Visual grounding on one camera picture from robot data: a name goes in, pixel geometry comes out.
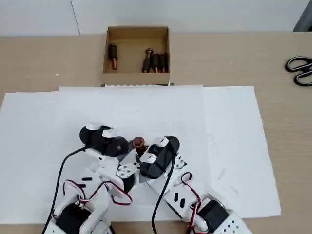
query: cylindrical component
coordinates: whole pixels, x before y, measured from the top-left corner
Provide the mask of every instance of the cylindrical component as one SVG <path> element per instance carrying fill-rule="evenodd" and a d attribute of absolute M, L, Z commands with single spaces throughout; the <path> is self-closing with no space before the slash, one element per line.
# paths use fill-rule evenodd
<path fill-rule="evenodd" d="M 112 61 L 113 69 L 117 70 L 117 46 L 113 43 L 108 46 L 108 57 Z"/>
<path fill-rule="evenodd" d="M 148 72 L 150 72 L 150 69 L 151 69 L 151 54 L 153 54 L 153 50 L 148 48 L 145 51 L 145 53 L 146 53 L 146 57 L 145 57 L 144 62 L 143 62 L 142 72 L 148 73 Z"/>
<path fill-rule="evenodd" d="M 154 72 L 156 72 L 156 73 L 158 73 L 158 66 L 159 66 L 158 54 L 156 52 L 154 52 L 152 54 L 152 67 L 154 68 Z"/>
<path fill-rule="evenodd" d="M 159 71 L 160 72 L 165 72 L 165 66 L 166 66 L 166 59 L 164 53 L 160 53 L 158 55 L 158 61 L 159 61 Z"/>

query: white sheet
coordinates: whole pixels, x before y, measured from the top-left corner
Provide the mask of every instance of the white sheet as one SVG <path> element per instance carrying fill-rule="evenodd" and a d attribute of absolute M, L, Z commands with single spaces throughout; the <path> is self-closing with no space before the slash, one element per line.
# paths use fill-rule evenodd
<path fill-rule="evenodd" d="M 0 199 L 5 201 L 0 210 L 0 223 L 46 220 L 61 161 L 81 146 L 78 132 L 82 125 L 95 121 L 117 126 L 127 137 L 142 136 L 151 140 L 175 133 L 182 142 L 189 143 L 182 143 L 181 153 L 186 158 L 195 155 L 198 160 L 189 160 L 190 164 L 197 168 L 196 172 L 204 172 L 202 176 L 207 182 L 206 171 L 211 169 L 212 185 L 227 199 L 228 207 L 234 208 L 241 217 L 280 214 L 252 87 L 157 87 L 157 93 L 153 88 L 144 92 L 139 88 L 142 87 L 120 89 L 117 93 L 104 88 L 93 94 L 89 92 L 91 89 L 79 90 L 76 94 L 66 89 L 61 94 L 6 94 L 0 112 Z M 205 104 L 201 90 L 204 90 Z M 203 105 L 208 139 L 202 132 Z M 166 111 L 155 112 L 161 106 L 166 106 Z M 207 145 L 210 167 L 206 166 Z M 79 153 L 68 160 L 62 179 L 73 178 L 91 161 L 86 154 Z M 150 220 L 156 195 L 145 188 L 134 190 L 132 195 L 133 206 L 110 207 L 109 216 L 113 220 Z M 177 219 L 165 204 L 161 204 L 157 214 L 158 220 Z"/>
<path fill-rule="evenodd" d="M 241 217 L 281 214 L 252 86 L 204 87 L 213 188 Z"/>
<path fill-rule="evenodd" d="M 3 173 L 0 182 L 5 191 L 0 198 L 10 202 L 2 205 L 0 223 L 46 220 L 60 163 L 67 153 L 81 146 L 78 133 L 89 122 L 117 126 L 126 137 L 142 136 L 147 142 L 175 133 L 182 144 L 181 155 L 190 166 L 198 167 L 193 157 L 208 154 L 201 90 L 201 86 L 195 86 L 173 87 L 172 90 L 158 87 L 156 92 L 155 88 L 117 92 L 106 89 L 76 95 L 65 92 L 55 95 L 59 101 L 46 98 L 47 106 L 41 94 L 6 95 L 0 114 L 0 139 L 5 139 L 0 142 L 4 158 L 0 165 Z M 69 159 L 62 179 L 74 178 L 91 161 L 84 153 Z M 200 167 L 201 170 L 194 170 L 195 174 L 208 184 L 207 157 L 201 160 Z M 4 175 L 10 175 L 9 183 Z M 156 195 L 142 185 L 132 196 L 135 201 L 131 207 L 111 206 L 112 220 L 151 219 Z M 178 217 L 162 204 L 156 219 L 178 220 Z"/>

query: wooden table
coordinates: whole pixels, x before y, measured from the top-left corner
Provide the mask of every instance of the wooden table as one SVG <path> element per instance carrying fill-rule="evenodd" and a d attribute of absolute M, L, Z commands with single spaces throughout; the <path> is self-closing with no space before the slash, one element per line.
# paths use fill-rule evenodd
<path fill-rule="evenodd" d="M 282 216 L 246 220 L 254 234 L 309 234 L 312 203 L 312 90 L 293 83 L 287 59 L 312 57 L 311 33 L 171 34 L 171 82 L 253 85 L 276 176 Z M 0 38 L 4 92 L 99 86 L 105 36 Z M 116 232 L 152 233 L 149 222 L 114 223 Z M 158 233 L 184 233 L 158 222 Z M 39 234 L 42 225 L 0 225 L 0 233 Z"/>

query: cardboard box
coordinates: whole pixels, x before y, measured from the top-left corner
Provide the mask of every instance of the cardboard box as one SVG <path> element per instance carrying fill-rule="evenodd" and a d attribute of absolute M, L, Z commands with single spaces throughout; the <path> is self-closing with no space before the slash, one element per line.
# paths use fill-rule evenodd
<path fill-rule="evenodd" d="M 117 70 L 113 70 L 109 59 L 110 43 L 117 46 Z M 168 72 L 142 73 L 145 51 L 152 48 L 155 52 L 168 55 Z M 107 30 L 103 80 L 105 84 L 168 84 L 170 73 L 168 27 L 110 26 Z"/>

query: black scissors handle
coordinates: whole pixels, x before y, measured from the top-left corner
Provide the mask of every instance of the black scissors handle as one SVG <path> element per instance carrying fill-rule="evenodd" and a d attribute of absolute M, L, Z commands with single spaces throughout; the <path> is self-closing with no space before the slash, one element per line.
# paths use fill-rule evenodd
<path fill-rule="evenodd" d="M 306 64 L 297 66 L 297 67 L 291 67 L 290 64 L 294 61 L 304 61 Z M 312 58 L 305 57 L 305 56 L 296 56 L 288 60 L 285 64 L 285 69 L 288 72 L 298 72 L 302 71 L 301 74 L 298 74 L 294 78 L 294 82 L 297 85 L 300 86 L 312 86 L 312 82 L 302 82 L 300 81 L 301 78 L 307 77 L 309 75 L 312 75 Z"/>

